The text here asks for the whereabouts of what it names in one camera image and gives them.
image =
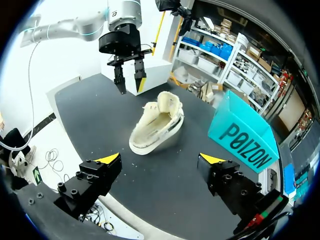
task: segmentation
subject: shoe sole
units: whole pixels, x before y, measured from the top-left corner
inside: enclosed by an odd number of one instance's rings
[[[169,131],[162,139],[159,141],[156,141],[155,143],[151,144],[150,146],[144,147],[144,148],[138,148],[135,147],[130,141],[129,141],[129,147],[137,155],[147,155],[151,153],[153,150],[155,150],[159,145],[161,145],[163,142],[171,138],[173,135],[175,135],[181,128],[182,124],[184,123],[184,112],[182,110],[181,118],[179,123],[171,130]]]

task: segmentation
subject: white shelving unit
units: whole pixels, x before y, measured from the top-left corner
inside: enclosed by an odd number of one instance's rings
[[[205,74],[209,75],[209,76],[212,77],[213,79],[219,81],[219,77],[218,77],[217,75],[214,75],[214,74],[212,74],[212,73],[209,73],[209,72],[207,72],[207,71],[202,70],[201,68],[198,67],[198,65],[196,65],[196,64],[190,64],[189,62],[186,62],[186,61],[184,61],[184,60],[182,60],[182,59],[180,59],[180,58],[177,58],[177,60],[180,61],[180,62],[182,62],[182,63],[184,63],[184,64],[187,64],[187,65],[189,65],[189,66],[191,66],[191,67],[193,67],[193,68],[195,68],[195,69],[198,69],[198,70],[204,72]]]
[[[191,47],[191,48],[193,48],[193,49],[199,50],[199,51],[201,51],[201,52],[203,52],[203,53],[206,53],[206,54],[214,57],[215,59],[218,59],[219,61],[224,62],[225,64],[228,62],[227,60],[219,57],[218,55],[215,55],[215,54],[212,53],[212,52],[206,51],[206,50],[204,50],[204,49],[202,49],[201,47],[198,47],[198,46],[196,46],[196,45],[192,45],[192,44],[187,43],[187,42],[184,42],[184,41],[182,41],[181,44],[186,45],[186,46],[188,46],[188,47]]]
[[[198,69],[199,71],[202,71],[203,73],[207,74],[208,76],[212,77],[215,81],[217,81],[219,84],[225,84],[225,85],[228,85],[228,87],[231,87],[239,92],[243,92],[238,86],[235,86],[233,85],[232,83],[230,83],[227,79],[230,71],[234,71],[236,73],[238,73],[240,76],[242,76],[243,80],[246,81],[246,80],[249,80],[251,81],[251,83],[253,83],[253,85],[255,87],[258,87],[261,92],[263,94],[266,95],[266,100],[267,102],[264,104],[264,106],[260,106],[254,99],[252,99],[250,96],[247,96],[248,97],[248,100],[256,107],[257,109],[257,112],[262,115],[263,112],[268,108],[268,106],[270,105],[270,103],[273,101],[273,99],[275,98],[280,86],[278,84],[278,82],[271,76],[271,74],[269,72],[267,72],[267,70],[265,70],[258,62],[256,62],[255,60],[253,60],[251,57],[249,57],[246,53],[244,53],[243,51],[241,51],[241,47],[242,47],[242,43],[243,41],[241,39],[243,39],[243,35],[241,33],[238,34],[238,37],[236,39],[236,42],[235,43],[232,43],[220,36],[217,36],[215,34],[212,34],[208,31],[205,31],[205,30],[202,30],[202,29],[199,29],[199,28],[196,28],[196,27],[192,27],[191,28],[191,32],[197,32],[198,34],[201,34],[201,35],[206,35],[206,36],[210,36],[213,38],[213,40],[215,41],[218,41],[218,42],[222,42],[222,43],[227,43],[231,46],[233,46],[233,50],[231,52],[231,55],[227,60],[221,58],[220,56],[212,53],[212,52],[209,52],[209,51],[206,51],[198,46],[195,46],[195,45],[192,45],[190,43],[187,43],[187,42],[183,42],[182,39],[183,37],[180,37],[179,40],[178,40],[178,43],[177,43],[177,47],[175,49],[175,52],[174,52],[174,56],[173,56],[173,60],[172,60],[172,63],[175,63],[175,61],[179,61],[181,63],[184,63],[184,64],[187,64],[195,69]],[[209,73],[209,72],[206,72],[206,71],[203,71],[201,68],[199,68],[196,64],[190,64],[186,61],[183,61],[181,60],[180,58],[178,58],[178,52],[179,52],[179,49],[181,47],[181,44],[183,44],[184,46],[186,47],[190,47],[190,48],[193,48],[193,49],[196,49],[196,50],[199,50],[201,51],[202,53],[206,53],[207,55],[215,58],[216,60],[218,61],[221,61],[223,63],[225,63],[225,67],[222,71],[222,73],[220,74],[220,76],[217,76],[217,75],[214,75],[212,73]],[[246,73],[244,73],[242,70],[240,70],[238,67],[236,67],[234,65],[234,62],[236,60],[236,57],[237,55],[241,55],[242,57],[244,57],[247,61],[251,62],[253,65],[255,65],[261,72],[262,74],[266,77],[266,78],[269,78],[271,79],[273,82],[274,82],[274,85],[275,88],[273,89],[273,92],[267,92],[262,85],[258,84],[254,79],[253,77],[249,77]]]

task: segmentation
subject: yellow pole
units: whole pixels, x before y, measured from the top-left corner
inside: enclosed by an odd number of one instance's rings
[[[178,25],[178,28],[176,29],[176,32],[175,32],[174,40],[173,40],[171,51],[170,51],[169,62],[172,61],[172,57],[174,55],[175,46],[176,46],[176,43],[177,43],[177,40],[178,40],[178,36],[179,36],[179,32],[180,32],[180,28],[181,28],[181,24],[182,24],[183,20],[184,20],[184,18],[181,17],[179,25]]]
[[[157,45],[157,42],[158,42],[161,26],[162,26],[162,23],[163,23],[164,18],[165,18],[165,14],[166,14],[166,11],[164,11],[163,14],[162,14],[161,22],[160,22],[159,27],[158,27],[158,32],[156,33],[155,42],[153,43],[153,48],[152,48],[152,56],[155,55],[156,45]]]

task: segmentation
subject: white wall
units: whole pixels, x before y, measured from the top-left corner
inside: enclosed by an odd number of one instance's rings
[[[47,25],[63,19],[73,19],[82,14],[87,15],[91,11],[104,10],[107,5],[107,0],[46,0],[35,10],[35,14],[41,14],[40,24]],[[151,45],[156,38],[162,13],[158,11],[154,0],[141,0],[141,10],[141,43]],[[166,15],[164,28],[168,25],[167,20],[170,22],[170,18],[173,18],[169,16],[169,12]],[[103,34],[107,32],[105,24]],[[159,36],[156,56],[163,55],[162,45],[166,44],[167,38],[163,34]],[[5,120],[5,129],[1,135],[7,134],[13,128],[18,128],[24,135],[32,127],[28,63],[35,45],[20,48],[21,39],[22,34],[13,43],[1,71],[0,111]],[[34,52],[30,71],[35,125],[52,113],[46,92],[78,75],[85,79],[101,72],[101,56],[103,55],[104,62],[106,56],[99,53],[98,48],[98,40],[85,42],[73,38],[43,41],[39,44]]]

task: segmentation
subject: shoe insole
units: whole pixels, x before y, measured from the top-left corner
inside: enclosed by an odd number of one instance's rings
[[[134,142],[136,144],[147,144],[150,138],[162,130],[170,121],[169,113],[160,113],[155,120],[136,133]]]

